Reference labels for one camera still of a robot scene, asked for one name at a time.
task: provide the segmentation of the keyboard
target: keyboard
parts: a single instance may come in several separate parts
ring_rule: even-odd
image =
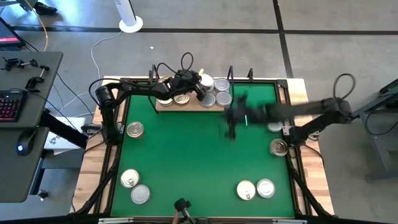
[[[0,122],[17,122],[26,99],[26,91],[0,91]]]

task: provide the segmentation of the gray floor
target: gray floor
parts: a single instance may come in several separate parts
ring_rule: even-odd
[[[58,17],[43,17],[46,26],[118,26],[119,16],[112,1],[94,5],[94,1],[79,0],[46,2],[60,11]],[[139,0],[132,4],[144,19],[146,28],[277,27],[271,0]],[[398,3],[395,0],[279,0],[279,6],[285,29],[398,29]],[[38,24],[33,15],[26,14],[18,6],[6,8],[1,16],[10,24]],[[44,46],[41,32],[19,34],[38,49]],[[87,92],[88,85],[97,77],[91,61],[91,46],[101,38],[115,34],[49,33],[48,50],[64,53],[59,72],[76,93]],[[335,77],[349,72],[357,78],[357,87],[348,97],[355,110],[373,99],[378,89],[397,78],[398,35],[287,35],[286,39],[294,77],[305,79],[310,100],[331,97]],[[181,55],[187,51],[195,57],[195,69],[204,68],[214,76],[226,75],[228,67],[233,65],[236,76],[245,76],[249,68],[253,68],[255,77],[286,77],[277,34],[122,34],[99,44],[94,50],[101,76],[146,75],[153,63],[161,61],[177,68]],[[65,103],[73,99],[59,80],[55,85]],[[338,92],[343,94],[349,85],[349,81],[341,82]],[[82,98],[94,110],[90,97],[84,95]],[[62,107],[55,92],[51,93],[50,101],[56,107]],[[87,111],[74,101],[64,112],[67,116],[76,116]],[[364,175],[375,172],[377,163],[361,123],[355,121],[329,127],[321,134],[320,147],[335,213],[343,218],[396,223],[398,179],[365,181]],[[43,185],[52,197],[44,202],[32,197],[22,204],[12,205],[18,212],[0,205],[0,218],[13,219],[16,215],[21,218],[21,210],[24,217],[66,214],[77,172],[51,171],[45,175]],[[60,184],[58,180],[70,181]]]

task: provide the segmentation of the green mat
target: green mat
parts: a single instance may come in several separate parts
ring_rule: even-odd
[[[236,84],[235,94],[248,94],[248,103],[275,103],[271,84]],[[224,137],[226,125],[217,112],[160,112],[155,114],[145,96],[133,96],[127,124],[140,121],[141,139],[125,135],[111,215],[171,217],[174,202],[183,197],[194,217],[293,217],[287,166],[284,157],[269,153],[279,133],[265,127],[238,126],[236,140]],[[120,176],[136,169],[140,184],[150,188],[148,202],[136,205],[131,189]],[[254,185],[267,178],[275,184],[272,198],[256,195],[241,200],[236,186],[242,180]]]

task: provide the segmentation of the yellow cable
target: yellow cable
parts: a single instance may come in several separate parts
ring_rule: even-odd
[[[47,30],[45,29],[45,26],[44,26],[44,24],[43,24],[43,21],[40,19],[40,17],[39,17],[39,15],[37,14],[37,12],[36,12],[35,10],[33,10],[33,7],[29,4],[29,2],[28,2],[27,0],[25,0],[25,2],[26,2],[26,4],[30,7],[30,9],[36,14],[37,18],[39,19],[39,21],[40,21],[40,23],[41,23],[41,25],[42,25],[42,27],[43,27],[44,34],[45,34],[45,46],[44,46],[43,51],[45,51],[45,50],[47,49],[48,44],[49,44],[49,36],[47,35]]]

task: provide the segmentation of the can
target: can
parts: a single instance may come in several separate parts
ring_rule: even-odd
[[[127,126],[127,134],[132,138],[141,138],[144,135],[144,125],[141,122],[131,122]]]
[[[171,106],[173,104],[173,99],[168,99],[168,100],[160,100],[157,99],[157,101],[162,105],[162,106]]]
[[[281,139],[274,139],[269,146],[269,152],[274,156],[285,156],[287,150],[286,142]]]
[[[147,202],[149,200],[149,197],[150,190],[144,184],[139,184],[131,190],[131,200],[138,205]]]
[[[207,93],[200,104],[204,108],[211,108],[214,106],[214,104],[216,104],[216,96],[212,93]]]
[[[139,174],[135,169],[128,169],[122,173],[120,182],[123,187],[131,188],[138,184]]]
[[[216,95],[216,102],[220,107],[227,107],[232,102],[232,96],[227,92],[219,92]]]
[[[214,78],[208,74],[202,74],[200,80],[200,86],[206,91],[214,89]]]
[[[282,130],[284,124],[282,122],[277,122],[277,123],[268,123],[268,130],[272,132],[278,132]]]
[[[184,106],[189,102],[189,93],[181,94],[174,97],[174,101],[179,106]]]
[[[214,81],[214,88],[216,91],[225,91],[228,92],[229,90],[229,81],[225,78],[217,78]]]
[[[242,180],[236,187],[239,197],[243,200],[250,200],[256,194],[256,187],[248,180]]]
[[[263,198],[271,198],[275,194],[275,185],[269,179],[261,179],[257,183],[257,192]]]

